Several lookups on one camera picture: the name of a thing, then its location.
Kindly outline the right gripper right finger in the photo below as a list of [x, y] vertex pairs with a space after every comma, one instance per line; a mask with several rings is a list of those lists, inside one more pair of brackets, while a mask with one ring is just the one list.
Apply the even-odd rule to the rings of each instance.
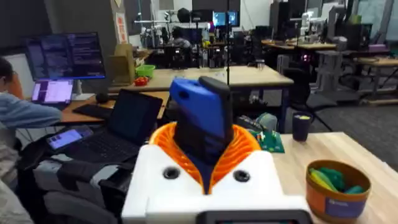
[[263, 151], [248, 130], [234, 124], [233, 139], [211, 173], [206, 199], [232, 202], [283, 196], [272, 154]]

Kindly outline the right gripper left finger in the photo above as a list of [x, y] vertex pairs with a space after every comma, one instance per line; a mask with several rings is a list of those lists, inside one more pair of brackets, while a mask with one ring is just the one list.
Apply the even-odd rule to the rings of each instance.
[[203, 180], [174, 141], [176, 122], [158, 128], [140, 148], [121, 212], [123, 223], [195, 223]]

